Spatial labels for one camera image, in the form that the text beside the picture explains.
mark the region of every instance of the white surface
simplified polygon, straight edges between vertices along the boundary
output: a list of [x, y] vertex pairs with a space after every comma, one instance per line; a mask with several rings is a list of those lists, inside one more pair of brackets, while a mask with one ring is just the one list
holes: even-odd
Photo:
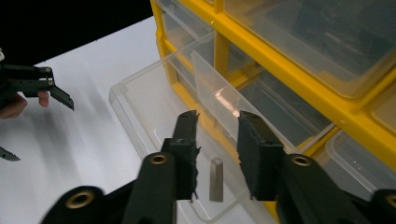
[[0, 146], [21, 161], [0, 160], [0, 223], [40, 223], [68, 190], [109, 193], [134, 180], [140, 158], [108, 101], [111, 86], [160, 58], [153, 17], [37, 66], [53, 69], [75, 111], [37, 99], [16, 119], [0, 120]]

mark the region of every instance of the black background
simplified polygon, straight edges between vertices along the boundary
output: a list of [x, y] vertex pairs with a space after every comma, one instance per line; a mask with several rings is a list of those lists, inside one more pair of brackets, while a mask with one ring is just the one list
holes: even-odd
[[4, 63], [40, 63], [150, 16], [149, 0], [0, 0]]

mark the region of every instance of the yellow storage rack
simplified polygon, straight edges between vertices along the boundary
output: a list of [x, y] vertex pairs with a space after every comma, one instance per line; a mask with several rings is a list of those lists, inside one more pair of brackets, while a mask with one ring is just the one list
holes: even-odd
[[[375, 61], [374, 65], [361, 71], [359, 78], [343, 80], [338, 78], [339, 74], [336, 73], [345, 72], [344, 70], [337, 68], [329, 71], [313, 71], [314, 69], [309, 63], [302, 63], [295, 58], [295, 55], [293, 57], [293, 53], [286, 52], [286, 49], [277, 46], [276, 37], [263, 36], [258, 34], [257, 30], [252, 29], [250, 17], [255, 16], [255, 10], [260, 11], [263, 8], [267, 10], [279, 4], [301, 4], [302, 1], [168, 1], [176, 2], [187, 8], [193, 15], [204, 21], [207, 25], [202, 28], [204, 34], [210, 32], [215, 34], [213, 67], [234, 87], [241, 87], [251, 82], [254, 75], [244, 73], [243, 70], [247, 68], [251, 71], [257, 66], [248, 64], [241, 70], [230, 72], [228, 55], [231, 44], [241, 49], [255, 63], [275, 76], [334, 124], [331, 130], [327, 130], [327, 134], [322, 135], [317, 142], [309, 145], [304, 154], [317, 155], [318, 150], [323, 149], [329, 139], [346, 134], [357, 144], [369, 150], [390, 170], [396, 171], [396, 48], [394, 45], [386, 54], [382, 55], [382, 58]], [[167, 33], [163, 17], [163, 10], [167, 6], [161, 6], [163, 1], [150, 0], [150, 2], [157, 24], [158, 51], [161, 58], [165, 58], [170, 53], [182, 48], [184, 44], [172, 40], [171, 35]], [[287, 38], [287, 34], [284, 33], [282, 37]], [[194, 39], [199, 39], [202, 36], [198, 34]], [[290, 43], [296, 46], [301, 44], [295, 41]], [[314, 51], [309, 50], [306, 53], [315, 54]], [[194, 71], [190, 55], [178, 55], [177, 57], [191, 72]], [[187, 107], [195, 108], [196, 98], [191, 96], [191, 93], [180, 84], [172, 66], [168, 67], [167, 72], [168, 82], [174, 91]]]

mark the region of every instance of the human hand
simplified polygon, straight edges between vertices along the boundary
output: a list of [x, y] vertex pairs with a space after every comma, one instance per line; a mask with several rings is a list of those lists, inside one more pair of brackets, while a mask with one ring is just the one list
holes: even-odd
[[[38, 103], [42, 107], [49, 107], [50, 95], [46, 91], [40, 91], [37, 96]], [[26, 106], [27, 101], [19, 94], [15, 94], [8, 100], [8, 104], [4, 108], [0, 109], [0, 119], [15, 119], [21, 114]]]

